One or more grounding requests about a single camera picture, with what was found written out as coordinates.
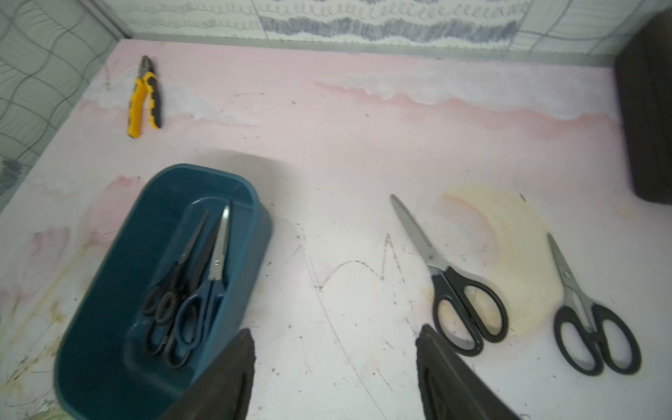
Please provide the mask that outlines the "blue handled scissors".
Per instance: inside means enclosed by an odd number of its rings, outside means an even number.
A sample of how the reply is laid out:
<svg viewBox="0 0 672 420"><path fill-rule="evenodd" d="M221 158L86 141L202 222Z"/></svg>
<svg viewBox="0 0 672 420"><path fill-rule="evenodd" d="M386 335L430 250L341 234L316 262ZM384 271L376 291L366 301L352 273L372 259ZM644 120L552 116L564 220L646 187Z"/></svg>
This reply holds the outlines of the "blue handled scissors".
<svg viewBox="0 0 672 420"><path fill-rule="evenodd" d="M173 321L163 352L164 363L177 370L187 365L192 352L204 344L212 330L226 287L224 268L229 247L232 204L227 203L206 239L190 273L189 291Z"/></svg>

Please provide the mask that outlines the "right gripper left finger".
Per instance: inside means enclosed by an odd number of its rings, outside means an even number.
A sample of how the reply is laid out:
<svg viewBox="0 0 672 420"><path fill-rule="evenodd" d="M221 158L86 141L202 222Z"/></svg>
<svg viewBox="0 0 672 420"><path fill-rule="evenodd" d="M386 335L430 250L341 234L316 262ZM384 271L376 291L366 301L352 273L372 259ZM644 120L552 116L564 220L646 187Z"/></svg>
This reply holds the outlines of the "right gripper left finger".
<svg viewBox="0 0 672 420"><path fill-rule="evenodd" d="M241 329L210 363L183 397L161 419L243 420L246 418L255 375L255 341Z"/></svg>

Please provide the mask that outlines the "large black handled scissors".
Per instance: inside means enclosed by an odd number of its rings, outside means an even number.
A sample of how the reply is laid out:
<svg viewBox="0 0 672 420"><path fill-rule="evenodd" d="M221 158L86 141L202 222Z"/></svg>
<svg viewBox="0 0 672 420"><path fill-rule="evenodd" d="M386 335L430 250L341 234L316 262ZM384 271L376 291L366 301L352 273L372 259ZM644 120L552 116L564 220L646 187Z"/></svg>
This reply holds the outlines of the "large black handled scissors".
<svg viewBox="0 0 672 420"><path fill-rule="evenodd" d="M441 255L433 245L430 238L425 234L420 224L416 221L411 211L406 208L404 203L395 195L390 196L390 201L395 213L405 231L411 238L419 255L423 258L425 265L430 270L432 284L434 289L434 299L432 303L432 320L439 336L444 339L453 351L459 355L467 357L476 357L480 355L486 341L499 343L505 340L509 331L509 315L501 298L484 283L468 278L460 274L451 264ZM467 288L479 290L493 301L500 317L500 328L498 332L490 332L483 319L477 312L474 304L469 300L466 294ZM463 348L455 343L444 332L439 318L439 306L447 302L457 313L462 325L467 329L471 338L472 345Z"/></svg>

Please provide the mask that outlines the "all-black scissors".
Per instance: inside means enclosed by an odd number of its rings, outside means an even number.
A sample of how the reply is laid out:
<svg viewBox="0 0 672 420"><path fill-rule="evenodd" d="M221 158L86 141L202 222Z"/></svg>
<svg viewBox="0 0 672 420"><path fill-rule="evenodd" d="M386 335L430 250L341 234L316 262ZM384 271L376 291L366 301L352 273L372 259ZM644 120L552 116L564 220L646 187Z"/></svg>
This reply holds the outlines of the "all-black scissors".
<svg viewBox="0 0 672 420"><path fill-rule="evenodd" d="M187 297L187 289L189 287L189 282L187 281L187 268L185 269L184 274L180 278L180 297L178 298L178 309L180 308L181 303L184 301L184 299ZM170 352L176 348L176 341L174 339L174 322L175 322L175 316L174 319L167 325L158 325L152 315L150 315L150 324L148 327L148 330L145 334L145 342L143 343L143 349L145 350L145 353L147 355L154 357L157 355L160 355L164 352L166 352L166 355L164 358L167 359L167 364L172 368L172 369L178 369L184 366L188 360L188 357L191 355L192 351L188 350L187 354L183 358L183 360L180 362L180 364L172 365L171 362L171 354Z"/></svg>

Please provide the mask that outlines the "small black handled scissors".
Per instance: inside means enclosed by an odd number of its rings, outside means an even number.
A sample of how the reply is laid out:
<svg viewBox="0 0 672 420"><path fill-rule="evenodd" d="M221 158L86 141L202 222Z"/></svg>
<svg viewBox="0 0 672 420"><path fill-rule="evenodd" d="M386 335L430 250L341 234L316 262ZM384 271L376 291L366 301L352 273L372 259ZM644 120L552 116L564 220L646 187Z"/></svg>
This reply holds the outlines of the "small black handled scissors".
<svg viewBox="0 0 672 420"><path fill-rule="evenodd" d="M180 278L186 271L187 263L191 258L195 243L203 231L208 215L209 211L206 210L178 260L171 266L164 279L149 291L145 301L143 301L141 312L143 315L152 315L159 326L167 325L174 319L178 309L178 298L180 297Z"/></svg>

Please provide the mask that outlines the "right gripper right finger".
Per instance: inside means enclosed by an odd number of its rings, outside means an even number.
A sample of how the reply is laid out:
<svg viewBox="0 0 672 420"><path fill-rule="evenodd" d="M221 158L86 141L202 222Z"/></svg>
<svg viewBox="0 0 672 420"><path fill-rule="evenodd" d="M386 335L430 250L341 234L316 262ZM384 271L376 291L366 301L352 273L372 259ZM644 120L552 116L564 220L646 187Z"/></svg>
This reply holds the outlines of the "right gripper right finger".
<svg viewBox="0 0 672 420"><path fill-rule="evenodd" d="M416 339L416 370L427 419L516 419L431 326Z"/></svg>

